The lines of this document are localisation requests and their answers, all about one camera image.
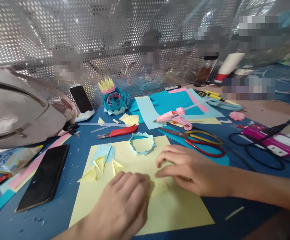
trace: pink glue gun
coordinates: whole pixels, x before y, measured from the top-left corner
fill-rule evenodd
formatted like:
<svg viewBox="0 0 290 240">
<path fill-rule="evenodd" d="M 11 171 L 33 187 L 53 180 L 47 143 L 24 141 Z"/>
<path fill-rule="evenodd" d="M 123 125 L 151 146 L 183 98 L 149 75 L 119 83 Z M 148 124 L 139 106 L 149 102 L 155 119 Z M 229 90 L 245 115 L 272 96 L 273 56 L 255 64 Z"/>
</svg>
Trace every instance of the pink glue gun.
<svg viewBox="0 0 290 240">
<path fill-rule="evenodd" d="M 163 115 L 159 116 L 156 120 L 153 122 L 166 122 L 166 121 L 175 121 L 184 126 L 184 129 L 189 131 L 192 130 L 193 125 L 187 121 L 182 116 L 185 115 L 184 108 L 176 108 L 176 111 L 169 111 L 167 113 L 164 113 Z"/>
</svg>

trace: white backpack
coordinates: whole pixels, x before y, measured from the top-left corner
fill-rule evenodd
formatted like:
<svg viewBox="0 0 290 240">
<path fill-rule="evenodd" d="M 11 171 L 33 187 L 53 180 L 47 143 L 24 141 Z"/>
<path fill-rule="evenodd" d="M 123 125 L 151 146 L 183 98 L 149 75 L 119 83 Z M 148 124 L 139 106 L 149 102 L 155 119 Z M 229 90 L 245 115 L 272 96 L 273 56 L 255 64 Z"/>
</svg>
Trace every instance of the white backpack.
<svg viewBox="0 0 290 240">
<path fill-rule="evenodd" d="M 29 83 L 39 84 L 62 99 L 53 107 Z M 64 135 L 67 121 L 75 123 L 77 110 L 62 92 L 36 78 L 0 69 L 0 149 L 25 146 Z"/>
</svg>

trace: metal mesh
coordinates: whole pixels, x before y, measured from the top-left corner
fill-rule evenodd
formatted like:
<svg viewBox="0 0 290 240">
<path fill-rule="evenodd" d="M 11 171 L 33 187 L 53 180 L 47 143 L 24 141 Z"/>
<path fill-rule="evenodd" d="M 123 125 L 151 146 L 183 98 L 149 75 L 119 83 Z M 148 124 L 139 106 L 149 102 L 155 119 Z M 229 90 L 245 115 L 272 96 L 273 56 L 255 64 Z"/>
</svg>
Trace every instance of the metal mesh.
<svg viewBox="0 0 290 240">
<path fill-rule="evenodd" d="M 239 15 L 266 14 L 274 3 L 0 0 L 0 66 L 52 83 L 70 97 L 68 89 L 82 84 L 93 105 L 102 103 L 96 82 L 106 76 L 131 96 L 186 85 L 202 58 L 193 41 L 198 27 L 223 27 L 229 41 Z"/>
</svg>

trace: black smartphone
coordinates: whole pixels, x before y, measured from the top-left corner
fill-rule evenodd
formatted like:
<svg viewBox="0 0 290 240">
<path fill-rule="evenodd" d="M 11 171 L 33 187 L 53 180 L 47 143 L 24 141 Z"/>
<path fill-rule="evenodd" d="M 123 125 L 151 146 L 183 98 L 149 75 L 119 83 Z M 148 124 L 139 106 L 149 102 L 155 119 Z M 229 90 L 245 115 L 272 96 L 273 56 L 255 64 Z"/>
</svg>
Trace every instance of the black smartphone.
<svg viewBox="0 0 290 240">
<path fill-rule="evenodd" d="M 71 87 L 69 91 L 73 96 L 78 106 L 78 109 L 81 111 L 81 113 L 93 110 L 91 101 L 88 99 L 88 96 L 82 85 Z"/>
<path fill-rule="evenodd" d="M 68 148 L 69 145 L 61 145 L 46 151 L 15 212 L 21 212 L 53 200 Z"/>
</svg>

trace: pink paper strip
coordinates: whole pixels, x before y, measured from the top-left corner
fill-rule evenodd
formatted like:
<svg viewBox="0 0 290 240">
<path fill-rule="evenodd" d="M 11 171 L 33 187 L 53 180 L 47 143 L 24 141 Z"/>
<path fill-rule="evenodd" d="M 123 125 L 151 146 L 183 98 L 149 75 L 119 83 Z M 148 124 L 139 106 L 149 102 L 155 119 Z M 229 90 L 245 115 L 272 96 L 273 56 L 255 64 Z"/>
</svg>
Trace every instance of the pink paper strip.
<svg viewBox="0 0 290 240">
<path fill-rule="evenodd" d="M 65 135 L 61 136 L 59 139 L 57 139 L 55 142 L 52 143 L 52 145 L 48 148 L 57 147 L 59 145 L 62 145 L 71 135 L 69 133 L 66 133 Z M 21 174 L 18 174 L 15 176 L 15 178 L 10 181 L 8 186 L 11 189 L 15 189 L 20 185 L 36 168 L 38 168 L 39 164 L 41 163 L 46 151 L 42 152 Z"/>
<path fill-rule="evenodd" d="M 194 96 L 191 94 L 191 92 L 186 87 L 177 88 L 177 89 L 174 89 L 172 91 L 169 91 L 169 93 L 175 93 L 175 92 L 187 92 L 187 94 L 191 98 L 192 102 L 194 104 L 198 103 L 197 99 L 194 98 Z M 207 112 L 208 111 L 208 107 L 204 106 L 203 104 L 198 105 L 198 107 L 199 107 L 200 110 L 202 110 L 202 112 Z"/>
</svg>

